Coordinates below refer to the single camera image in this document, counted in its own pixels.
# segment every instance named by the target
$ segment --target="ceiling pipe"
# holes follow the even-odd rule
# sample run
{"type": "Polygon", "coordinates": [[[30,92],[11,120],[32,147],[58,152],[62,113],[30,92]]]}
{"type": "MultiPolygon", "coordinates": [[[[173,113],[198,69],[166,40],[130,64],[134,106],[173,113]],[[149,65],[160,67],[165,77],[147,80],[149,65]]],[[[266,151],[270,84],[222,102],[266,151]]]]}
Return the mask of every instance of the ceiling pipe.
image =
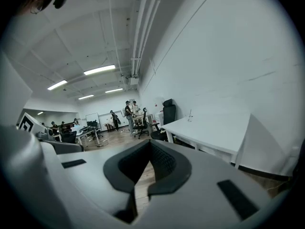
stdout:
{"type": "Polygon", "coordinates": [[[121,72],[121,77],[122,77],[122,81],[123,81],[123,84],[124,84],[124,90],[126,91],[125,80],[124,80],[124,77],[123,77],[124,75],[123,75],[122,70],[121,70],[121,64],[120,64],[120,59],[119,59],[119,54],[118,54],[118,48],[116,46],[116,41],[115,41],[115,36],[114,36],[114,29],[113,29],[113,22],[112,22],[112,11],[111,11],[111,0],[109,0],[109,13],[110,13],[110,23],[111,23],[112,36],[113,36],[113,41],[114,41],[116,58],[117,58],[118,64],[119,64],[119,68],[120,68],[120,72],[121,72]]]}
{"type": "MultiPolygon", "coordinates": [[[[141,0],[141,3],[140,3],[139,15],[138,15],[137,24],[136,24],[136,27],[135,27],[132,58],[135,58],[135,55],[136,55],[139,31],[140,31],[140,27],[141,27],[141,22],[142,22],[142,17],[143,17],[143,12],[144,12],[144,9],[145,9],[146,1],[147,0],[141,0]]],[[[132,60],[132,75],[134,75],[134,60],[132,60]]]]}
{"type": "Polygon", "coordinates": [[[148,10],[147,10],[147,13],[146,13],[146,16],[145,16],[145,21],[144,21],[144,25],[143,25],[143,29],[142,29],[142,34],[141,34],[141,39],[140,39],[140,46],[139,46],[139,50],[138,50],[138,57],[136,58],[137,61],[135,62],[136,67],[135,67],[134,75],[137,75],[137,72],[138,72],[137,69],[139,67],[139,62],[140,62],[140,58],[141,58],[144,37],[145,37],[146,32],[149,33],[149,31],[147,31],[147,26],[148,26],[148,22],[149,22],[149,20],[151,18],[152,10],[153,10],[153,7],[154,7],[155,4],[156,4],[156,0],[151,0],[151,2],[149,4],[149,7],[148,7],[148,10]]]}
{"type": "Polygon", "coordinates": [[[149,26],[148,26],[148,29],[147,29],[147,33],[145,35],[145,40],[144,40],[143,48],[141,49],[141,54],[139,56],[140,60],[137,62],[137,68],[136,68],[136,74],[135,74],[136,76],[138,76],[138,73],[139,73],[139,68],[140,68],[143,52],[144,52],[144,49],[145,49],[145,46],[146,46],[146,43],[147,43],[149,32],[150,32],[151,27],[152,27],[153,19],[154,19],[155,15],[156,15],[156,12],[158,10],[160,2],[161,2],[161,0],[157,0],[156,6],[154,7],[154,10],[153,10],[153,13],[152,13],[152,17],[151,17],[151,19],[149,21],[149,26]]]}

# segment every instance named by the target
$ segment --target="ceiling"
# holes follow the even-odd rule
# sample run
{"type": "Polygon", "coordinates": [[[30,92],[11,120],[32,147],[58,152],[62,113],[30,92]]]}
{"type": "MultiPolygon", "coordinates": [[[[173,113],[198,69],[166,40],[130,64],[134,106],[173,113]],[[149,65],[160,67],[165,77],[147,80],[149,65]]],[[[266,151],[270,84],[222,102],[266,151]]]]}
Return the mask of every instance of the ceiling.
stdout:
{"type": "Polygon", "coordinates": [[[130,76],[140,1],[111,0],[122,72],[112,36],[109,0],[67,0],[59,10],[50,5],[37,15],[18,16],[8,28],[2,50],[35,93],[44,94],[48,87],[62,80],[68,83],[52,90],[52,94],[68,99],[101,95],[116,88],[130,90],[132,87],[124,85],[123,79],[130,76]],[[83,74],[111,64],[115,64],[115,70],[92,76],[83,74]]]}

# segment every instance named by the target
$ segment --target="whiteboard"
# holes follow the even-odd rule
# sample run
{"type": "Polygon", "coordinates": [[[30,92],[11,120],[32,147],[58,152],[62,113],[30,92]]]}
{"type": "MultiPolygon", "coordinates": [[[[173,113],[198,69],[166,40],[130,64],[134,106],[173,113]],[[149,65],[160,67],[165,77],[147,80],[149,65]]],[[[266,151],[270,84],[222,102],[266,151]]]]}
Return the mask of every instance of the whiteboard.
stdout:
{"type": "Polygon", "coordinates": [[[93,114],[88,114],[88,115],[86,115],[86,120],[87,120],[87,122],[89,122],[89,121],[95,121],[95,120],[96,120],[96,122],[98,123],[98,124],[97,124],[98,128],[101,127],[101,125],[99,125],[99,124],[100,124],[100,120],[99,120],[99,116],[98,116],[97,113],[93,113],[93,114]]]}

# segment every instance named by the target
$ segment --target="office room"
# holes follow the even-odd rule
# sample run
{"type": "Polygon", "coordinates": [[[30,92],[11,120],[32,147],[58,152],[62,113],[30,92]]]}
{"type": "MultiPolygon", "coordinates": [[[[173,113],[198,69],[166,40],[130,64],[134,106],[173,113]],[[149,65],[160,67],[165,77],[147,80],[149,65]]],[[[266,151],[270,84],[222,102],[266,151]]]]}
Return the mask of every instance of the office room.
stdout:
{"type": "Polygon", "coordinates": [[[17,213],[122,229],[296,214],[299,3],[17,0],[0,53],[1,172],[17,213]]]}

